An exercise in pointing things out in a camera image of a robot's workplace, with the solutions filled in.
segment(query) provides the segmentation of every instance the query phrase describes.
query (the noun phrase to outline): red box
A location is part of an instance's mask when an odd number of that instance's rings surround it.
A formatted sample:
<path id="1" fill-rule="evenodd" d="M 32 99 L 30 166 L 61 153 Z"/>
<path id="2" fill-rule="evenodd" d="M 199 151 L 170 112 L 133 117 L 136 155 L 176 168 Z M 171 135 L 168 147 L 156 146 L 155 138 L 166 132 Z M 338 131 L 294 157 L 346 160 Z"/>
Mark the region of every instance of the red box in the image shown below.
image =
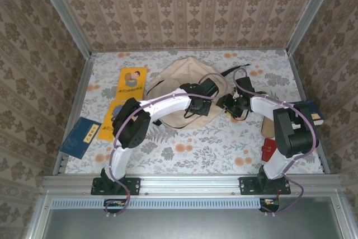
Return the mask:
<path id="1" fill-rule="evenodd" d="M 262 146 L 262 158 L 264 162 L 268 162 L 277 149 L 276 142 L 270 138 L 265 138 L 265 142 Z"/>

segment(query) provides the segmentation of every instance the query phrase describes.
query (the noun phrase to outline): yellow pamphlet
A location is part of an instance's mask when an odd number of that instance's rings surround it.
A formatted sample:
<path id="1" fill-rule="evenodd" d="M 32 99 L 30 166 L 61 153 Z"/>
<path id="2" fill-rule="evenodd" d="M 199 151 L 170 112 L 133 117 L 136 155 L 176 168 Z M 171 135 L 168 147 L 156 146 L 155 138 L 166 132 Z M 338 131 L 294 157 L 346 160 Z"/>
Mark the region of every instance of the yellow pamphlet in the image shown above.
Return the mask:
<path id="1" fill-rule="evenodd" d="M 141 100 L 143 98 L 146 76 L 146 67 L 122 68 L 116 100 L 128 100 L 131 97 Z"/>
<path id="2" fill-rule="evenodd" d="M 112 101 L 110 108 L 105 116 L 101 129 L 98 133 L 98 139 L 113 141 L 113 126 L 112 122 L 116 118 L 119 111 L 122 109 L 125 101 Z"/>

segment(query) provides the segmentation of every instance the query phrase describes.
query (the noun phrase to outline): beige bag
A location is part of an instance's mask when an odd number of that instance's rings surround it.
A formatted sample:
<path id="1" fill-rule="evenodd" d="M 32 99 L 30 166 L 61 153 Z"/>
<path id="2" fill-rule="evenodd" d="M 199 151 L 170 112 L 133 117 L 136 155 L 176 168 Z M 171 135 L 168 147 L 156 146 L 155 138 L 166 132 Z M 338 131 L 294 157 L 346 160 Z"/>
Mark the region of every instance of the beige bag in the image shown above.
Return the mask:
<path id="1" fill-rule="evenodd" d="M 204 75 L 213 72 L 218 73 L 213 67 L 193 57 L 176 60 L 151 80 L 148 87 L 147 99 L 153 99 L 170 93 L 185 83 L 198 83 Z M 209 78 L 215 82 L 219 89 L 218 95 L 221 95 L 225 91 L 224 80 L 218 76 L 209 76 Z M 227 93 L 232 91 L 233 87 L 229 83 Z M 212 102 L 208 116 L 193 115 L 190 118 L 184 118 L 186 112 L 183 110 L 164 116 L 160 118 L 160 121 L 172 129 L 188 130 L 201 128 L 211 122 L 223 110 L 215 104 L 216 100 Z"/>

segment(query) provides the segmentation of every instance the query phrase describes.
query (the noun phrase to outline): floral tablecloth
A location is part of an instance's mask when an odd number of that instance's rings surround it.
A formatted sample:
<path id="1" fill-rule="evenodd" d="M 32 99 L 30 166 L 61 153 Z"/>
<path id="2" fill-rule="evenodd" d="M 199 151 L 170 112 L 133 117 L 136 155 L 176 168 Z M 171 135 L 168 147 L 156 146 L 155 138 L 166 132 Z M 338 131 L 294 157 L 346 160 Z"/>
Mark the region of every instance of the floral tablecloth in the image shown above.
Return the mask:
<path id="1" fill-rule="evenodd" d="M 98 53 L 81 116 L 102 122 L 115 98 L 122 67 L 147 67 L 147 84 L 174 60 L 196 57 L 222 72 L 249 63 L 246 69 L 256 91 L 266 91 L 280 100 L 299 101 L 299 93 L 284 50 L 237 51 L 146 51 Z M 250 113 L 238 122 L 222 113 L 207 126 L 176 131 L 150 125 L 144 142 L 134 149 L 127 174 L 256 174 L 263 164 L 261 135 L 263 116 Z M 69 158 L 66 173 L 100 173 L 107 164 L 112 142 L 95 138 L 82 160 Z M 292 174 L 322 173 L 317 153 L 298 161 Z"/>

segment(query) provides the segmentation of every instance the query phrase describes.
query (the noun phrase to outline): blue book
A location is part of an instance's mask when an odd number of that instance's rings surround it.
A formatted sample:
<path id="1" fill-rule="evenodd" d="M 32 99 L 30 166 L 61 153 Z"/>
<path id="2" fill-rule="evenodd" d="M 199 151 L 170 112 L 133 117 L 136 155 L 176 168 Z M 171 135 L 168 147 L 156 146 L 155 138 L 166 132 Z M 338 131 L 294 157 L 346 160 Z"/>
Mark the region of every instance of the blue book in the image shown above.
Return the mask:
<path id="1" fill-rule="evenodd" d="M 101 123 L 80 117 L 60 147 L 60 151 L 82 159 Z"/>
<path id="2" fill-rule="evenodd" d="M 324 122 L 324 117 L 318 107 L 315 105 L 315 103 L 312 100 L 308 101 L 301 101 L 301 102 L 293 102 L 292 104 L 305 104 L 309 108 L 311 112 L 311 117 L 313 120 L 314 125 L 322 125 Z"/>

